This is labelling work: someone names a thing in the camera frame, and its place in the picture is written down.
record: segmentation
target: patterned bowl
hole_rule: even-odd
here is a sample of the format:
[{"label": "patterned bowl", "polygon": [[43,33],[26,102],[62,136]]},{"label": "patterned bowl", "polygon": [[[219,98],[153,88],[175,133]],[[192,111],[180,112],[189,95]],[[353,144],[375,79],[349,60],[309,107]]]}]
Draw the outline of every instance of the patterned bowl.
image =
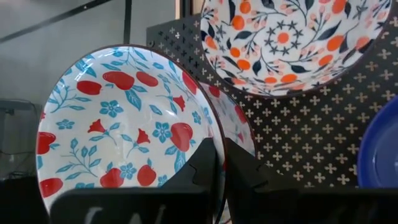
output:
[{"label": "patterned bowl", "polygon": [[190,75],[145,47],[84,56],[55,85],[39,125],[37,170],[47,210],[74,188],[161,186],[208,136],[224,163],[214,111]]},{"label": "patterned bowl", "polygon": [[[256,148],[253,138],[254,134],[250,127],[249,120],[240,106],[217,87],[205,83],[200,83],[200,85],[203,87],[216,109],[225,137],[232,139],[236,144],[255,156]],[[225,178],[225,171],[221,173],[221,176]],[[229,213],[228,203],[226,202],[221,215],[220,224],[229,223],[230,220],[231,215]]]},{"label": "patterned bowl", "polygon": [[216,73],[242,91],[287,96],[324,85],[382,31],[391,0],[205,0],[201,39]]}]

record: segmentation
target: bowl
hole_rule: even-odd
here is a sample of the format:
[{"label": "bowl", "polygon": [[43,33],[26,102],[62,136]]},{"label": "bowl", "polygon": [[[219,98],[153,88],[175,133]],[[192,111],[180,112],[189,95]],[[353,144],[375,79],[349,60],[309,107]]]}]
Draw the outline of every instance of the bowl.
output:
[{"label": "bowl", "polygon": [[[250,122],[242,108],[226,93],[215,86],[200,83],[212,102],[226,138],[232,139],[247,152],[256,155],[256,145],[254,144],[254,134],[250,127]],[[225,177],[225,167],[221,173]],[[220,218],[220,224],[229,223],[231,214],[229,213],[228,202],[225,203]]]},{"label": "bowl", "polygon": [[358,154],[358,184],[364,188],[398,187],[398,96],[369,124]]},{"label": "bowl", "polygon": [[280,97],[318,88],[352,67],[382,31],[391,0],[205,0],[208,62],[247,93]]},{"label": "bowl", "polygon": [[63,74],[44,107],[36,155],[45,206],[75,188],[160,187],[209,136],[224,163],[215,109],[180,66],[137,45],[96,50]]}]

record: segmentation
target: black pegboard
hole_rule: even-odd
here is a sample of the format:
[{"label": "black pegboard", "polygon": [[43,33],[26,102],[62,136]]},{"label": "black pegboard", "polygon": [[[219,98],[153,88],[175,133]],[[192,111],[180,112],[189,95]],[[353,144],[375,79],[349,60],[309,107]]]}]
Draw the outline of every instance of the black pegboard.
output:
[{"label": "black pegboard", "polygon": [[264,99],[224,83],[203,54],[200,15],[148,28],[147,44],[239,102],[254,130],[257,158],[272,169],[307,187],[355,186],[366,126],[398,91],[398,18],[391,18],[377,44],[348,74],[293,98]]}]

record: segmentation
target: blue plate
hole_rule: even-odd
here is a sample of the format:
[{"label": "blue plate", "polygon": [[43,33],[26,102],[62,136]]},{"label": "blue plate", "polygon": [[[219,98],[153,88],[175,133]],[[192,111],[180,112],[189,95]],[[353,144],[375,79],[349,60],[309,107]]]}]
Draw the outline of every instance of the blue plate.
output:
[{"label": "blue plate", "polygon": [[398,96],[378,112],[358,155],[360,187],[398,187]]}]

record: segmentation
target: white plate with blue leaves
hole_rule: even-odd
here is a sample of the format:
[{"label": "white plate with blue leaves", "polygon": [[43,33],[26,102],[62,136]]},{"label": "white plate with blue leaves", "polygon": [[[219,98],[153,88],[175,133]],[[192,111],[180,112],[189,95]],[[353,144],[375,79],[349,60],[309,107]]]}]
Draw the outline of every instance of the white plate with blue leaves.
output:
[{"label": "white plate with blue leaves", "polygon": [[214,111],[187,72],[145,47],[84,56],[55,85],[39,125],[37,171],[47,210],[70,189],[161,186],[209,136],[223,164]]}]

